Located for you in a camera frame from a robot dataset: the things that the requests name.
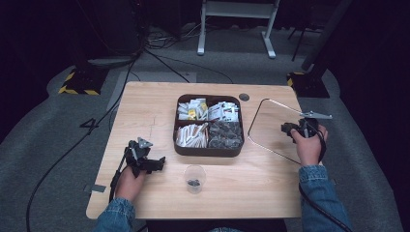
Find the white stand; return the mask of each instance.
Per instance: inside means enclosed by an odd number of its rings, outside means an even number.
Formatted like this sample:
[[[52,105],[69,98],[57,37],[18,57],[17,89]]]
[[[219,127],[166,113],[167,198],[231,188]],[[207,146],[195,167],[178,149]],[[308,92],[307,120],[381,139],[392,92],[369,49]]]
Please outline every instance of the white stand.
[[[277,55],[274,52],[271,43],[272,26],[274,25],[275,17],[277,16],[278,5],[280,0],[275,0],[274,4],[259,4],[259,3],[235,3],[235,2],[213,2],[203,0],[201,14],[201,34],[198,43],[198,55],[205,53],[205,17],[213,16],[234,16],[234,17],[255,17],[269,18],[267,32],[262,32],[262,39],[265,43],[268,55],[270,58],[275,58]]]

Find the small round object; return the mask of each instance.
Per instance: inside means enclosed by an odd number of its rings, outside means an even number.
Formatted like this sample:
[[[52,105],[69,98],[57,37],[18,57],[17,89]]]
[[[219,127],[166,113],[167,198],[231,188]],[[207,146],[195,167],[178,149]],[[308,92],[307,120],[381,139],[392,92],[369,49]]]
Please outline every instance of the small round object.
[[[244,101],[244,102],[247,102],[247,101],[249,101],[249,95],[248,94],[240,94],[239,99]]]
[[[190,165],[184,172],[184,179],[190,193],[198,194],[206,182],[205,169],[200,165]]]

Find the metal stand leg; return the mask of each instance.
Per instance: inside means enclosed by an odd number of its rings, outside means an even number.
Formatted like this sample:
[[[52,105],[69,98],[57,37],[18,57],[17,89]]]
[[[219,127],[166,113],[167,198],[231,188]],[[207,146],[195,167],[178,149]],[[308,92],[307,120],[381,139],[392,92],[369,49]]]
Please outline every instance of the metal stand leg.
[[[206,15],[206,0],[202,2],[201,11],[201,34],[199,35],[198,55],[203,55],[205,53],[205,15]]]
[[[280,0],[276,0],[274,3],[274,8],[272,9],[271,17],[269,18],[267,32],[266,33],[262,32],[263,42],[265,43],[266,49],[268,50],[269,58],[272,58],[272,59],[275,59],[277,55],[275,54],[274,48],[272,47],[270,36],[272,32],[272,27],[274,25],[275,17],[277,16],[279,2]]]

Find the person's left hand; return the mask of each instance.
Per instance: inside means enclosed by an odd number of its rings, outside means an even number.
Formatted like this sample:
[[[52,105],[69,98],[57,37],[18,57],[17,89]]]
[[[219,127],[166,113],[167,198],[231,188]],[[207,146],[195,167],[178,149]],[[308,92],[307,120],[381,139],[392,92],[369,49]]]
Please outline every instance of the person's left hand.
[[[133,176],[132,169],[126,167],[121,173],[115,189],[115,198],[125,198],[133,202],[136,196],[141,192],[144,184],[146,171],[141,170],[137,178]]]

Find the wire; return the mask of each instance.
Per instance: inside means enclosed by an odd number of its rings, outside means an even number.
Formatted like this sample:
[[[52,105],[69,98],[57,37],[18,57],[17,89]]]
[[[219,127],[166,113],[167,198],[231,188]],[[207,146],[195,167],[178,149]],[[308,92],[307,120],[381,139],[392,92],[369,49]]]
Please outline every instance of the wire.
[[[320,157],[319,157],[319,162],[323,159],[323,156],[326,152],[326,142],[325,142],[325,138],[323,135],[323,132],[321,130],[317,130],[314,126],[312,126],[308,121],[307,125],[312,128],[317,136],[320,139],[320,144],[322,146],[321,151],[320,151]],[[329,214],[327,211],[325,211],[324,209],[322,209],[319,205],[317,205],[315,202],[313,202],[312,200],[310,200],[308,198],[308,196],[306,195],[306,193],[304,192],[304,190],[302,189],[301,184],[299,184],[299,192],[301,193],[301,195],[304,197],[304,199],[308,202],[308,204],[313,207],[313,209],[315,209],[316,211],[318,211],[320,214],[322,214],[323,216],[325,216],[326,218],[328,218],[329,220],[331,220],[333,223],[335,223],[337,226],[339,226],[341,229],[343,229],[344,231],[347,232],[351,232],[352,230],[343,222],[341,222],[339,219],[337,219],[336,217],[334,217],[333,215]]]
[[[111,132],[111,119],[112,119],[112,114],[115,111],[115,109],[119,106],[119,104],[117,104],[112,110],[111,110],[111,114],[109,115],[109,120],[108,120],[108,129]]]
[[[127,76],[126,76],[126,80],[125,83],[123,85],[123,88],[121,90],[120,96],[117,98],[117,100],[115,101],[115,103],[109,108],[109,110],[107,110],[104,115],[101,117],[101,119],[95,124],[93,125],[88,131],[87,133],[85,133],[63,156],[60,157],[60,159],[58,159],[56,162],[54,162],[50,168],[48,168],[48,170],[43,174],[42,178],[37,182],[36,186],[34,187],[30,199],[27,203],[27,208],[26,208],[26,229],[27,232],[31,232],[30,229],[30,209],[31,209],[31,204],[33,203],[34,200],[34,196],[36,195],[37,190],[39,189],[40,185],[42,184],[42,182],[44,181],[44,179],[48,176],[48,174],[52,171],[52,169],[54,169],[54,167],[63,159],[65,158],[76,146],[78,146],[78,144],[80,144],[88,135],[91,134],[91,132],[97,128],[100,124],[100,122],[115,108],[117,107],[116,104],[117,102],[121,99],[121,96],[124,93],[124,89],[126,87],[127,81],[128,81],[128,77],[130,75],[131,72],[131,68],[133,66],[133,64],[135,63],[136,59],[139,56],[136,56],[135,59],[132,61],[132,64],[129,65],[128,71],[127,71]]]
[[[139,78],[139,76],[137,74],[135,74],[134,72],[131,72],[131,74],[135,75],[136,78],[138,78],[138,81],[141,81],[141,79]]]
[[[219,71],[216,71],[216,70],[212,70],[212,69],[209,69],[209,68],[206,68],[206,67],[203,67],[203,66],[200,66],[200,65],[196,65],[196,64],[193,64],[193,63],[185,62],[185,61],[182,61],[182,60],[177,60],[177,59],[169,58],[169,57],[166,57],[166,56],[161,56],[161,55],[156,55],[156,56],[161,57],[161,58],[164,58],[164,59],[172,60],[172,61],[181,62],[181,63],[187,64],[187,65],[197,66],[197,67],[199,67],[199,68],[201,68],[201,69],[208,70],[208,71],[211,71],[211,72],[219,73],[219,74],[225,76],[226,78],[228,78],[229,81],[231,82],[231,84],[233,84],[233,80],[232,80],[228,75],[226,75],[226,74],[223,73],[223,72],[219,72]]]
[[[183,75],[181,75],[180,73],[176,72],[174,69],[172,69],[170,66],[168,66],[167,64],[165,64],[165,62],[163,62],[162,59],[160,59],[156,54],[151,53],[151,51],[149,51],[148,49],[145,49],[145,51],[154,56],[154,58],[156,58],[157,60],[159,60],[161,63],[163,63],[165,66],[167,66],[170,70],[172,70],[173,72],[175,72],[176,74],[178,74],[179,76],[181,76],[183,79],[185,79],[187,81],[187,83],[190,83],[189,80],[187,80]]]
[[[97,69],[107,69],[107,70],[111,70],[111,69],[116,69],[116,68],[120,68],[120,67],[124,67],[126,65],[129,65],[130,63],[132,63],[134,59],[134,56],[129,57],[129,59],[125,60],[125,61],[117,61],[117,62],[109,62],[109,63],[92,63],[89,62],[92,66],[96,67]]]
[[[312,200],[308,198],[308,196],[305,194],[304,190],[301,187],[301,184],[299,184],[299,192],[301,195],[304,197],[304,199],[307,201],[307,203],[313,207],[316,211],[318,211],[320,214],[331,220],[333,223],[335,223],[337,226],[339,226],[342,230],[346,232],[351,232],[352,230],[343,222],[341,222],[339,219],[334,217],[333,215],[329,214],[327,211],[323,210],[319,205],[314,203]]]
[[[93,22],[91,21],[90,17],[88,16],[88,14],[85,12],[84,8],[82,7],[82,5],[79,3],[78,0],[75,0],[76,4],[78,5],[78,7],[81,9],[82,14],[85,16],[85,18],[87,19],[88,24],[91,26],[91,28],[93,29],[94,33],[96,34],[97,38],[100,40],[100,42],[110,51],[119,54],[119,55],[135,55],[140,51],[140,47],[138,48],[137,51],[132,52],[132,53],[122,53],[120,51],[126,51],[126,49],[119,49],[119,48],[111,48],[103,39],[103,37],[100,35],[100,33],[97,31],[96,27],[94,26]]]
[[[146,42],[146,47],[150,48],[150,49],[163,49],[163,48],[170,48],[171,46],[173,46],[174,44],[178,43],[178,42],[185,42],[190,40],[193,37],[198,37],[200,34],[197,35],[193,35],[190,36],[190,33],[193,32],[196,28],[198,28],[201,25],[201,23],[195,25],[194,27],[192,27],[187,33],[181,33],[181,38],[186,38],[184,40],[177,40],[175,37],[173,36],[168,36],[168,37],[164,37],[162,35],[162,32],[152,32],[152,34],[160,34],[160,37],[154,37],[153,39],[148,39]],[[159,42],[159,41],[163,41],[162,45],[153,45],[152,42]]]
[[[118,180],[120,179],[120,176],[122,173],[121,167],[123,166],[125,159],[126,159],[126,152],[124,152],[124,155],[120,161],[120,165],[118,166],[118,169],[115,171],[115,175],[112,178],[111,184],[109,185],[111,187],[111,190],[109,191],[108,203],[110,203],[114,199],[115,189],[117,188]]]
[[[145,228],[147,228],[147,224],[144,224],[141,228],[139,228],[136,232],[142,232]]]

